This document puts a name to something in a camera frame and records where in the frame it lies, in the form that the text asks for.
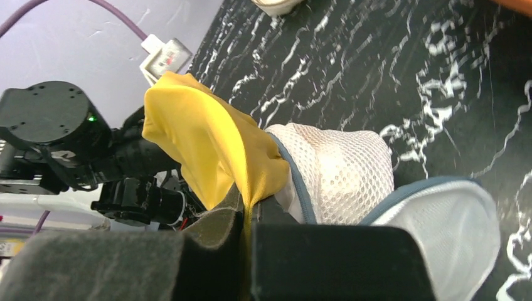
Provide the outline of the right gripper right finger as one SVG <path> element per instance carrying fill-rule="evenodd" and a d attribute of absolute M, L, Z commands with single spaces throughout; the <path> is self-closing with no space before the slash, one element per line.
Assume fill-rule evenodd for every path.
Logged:
<path fill-rule="evenodd" d="M 253 207 L 253 300 L 434 300 L 405 230 L 300 224 L 269 197 Z"/>

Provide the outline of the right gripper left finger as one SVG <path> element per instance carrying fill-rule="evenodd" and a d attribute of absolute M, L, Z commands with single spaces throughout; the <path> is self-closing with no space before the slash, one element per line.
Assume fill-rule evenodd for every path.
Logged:
<path fill-rule="evenodd" d="M 1 280 L 2 300 L 236 300 L 242 195 L 183 231 L 46 232 Z"/>

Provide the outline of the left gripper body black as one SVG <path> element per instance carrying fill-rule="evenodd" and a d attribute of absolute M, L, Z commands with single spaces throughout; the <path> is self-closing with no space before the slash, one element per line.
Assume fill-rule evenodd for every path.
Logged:
<path fill-rule="evenodd" d="M 143 138 L 144 113 L 144 107 L 137 109 L 121 128 L 111 130 L 108 148 L 97 151 L 91 163 L 92 184 L 154 176 L 180 166 L 157 144 Z"/>

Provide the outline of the yellow bra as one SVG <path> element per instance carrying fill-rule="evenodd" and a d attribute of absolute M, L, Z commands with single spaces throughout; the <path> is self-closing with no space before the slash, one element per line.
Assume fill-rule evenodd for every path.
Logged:
<path fill-rule="evenodd" d="M 146 91 L 142 136 L 180 163 L 184 180 L 206 209 L 236 186 L 246 230 L 253 206 L 279 192 L 289 178 L 289 164 L 273 138 L 190 74 L 167 72 Z"/>

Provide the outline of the grey-trim mesh laundry bag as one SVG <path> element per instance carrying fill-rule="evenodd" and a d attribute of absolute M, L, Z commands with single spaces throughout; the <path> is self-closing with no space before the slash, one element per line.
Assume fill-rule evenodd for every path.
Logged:
<path fill-rule="evenodd" d="M 289 123 L 267 133 L 290 166 L 276 198 L 296 221 L 406 230 L 437 300 L 471 300 L 492 272 L 501 245 L 496 203 L 475 179 L 438 176 L 395 187 L 388 146 L 376 132 Z"/>

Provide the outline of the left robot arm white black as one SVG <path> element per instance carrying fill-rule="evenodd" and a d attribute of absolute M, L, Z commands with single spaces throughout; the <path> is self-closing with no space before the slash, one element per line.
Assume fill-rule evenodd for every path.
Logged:
<path fill-rule="evenodd" d="M 111 128 L 78 86 L 61 81 L 1 95 L 1 192 L 57 195 L 178 167 L 142 136 L 144 109 Z"/>

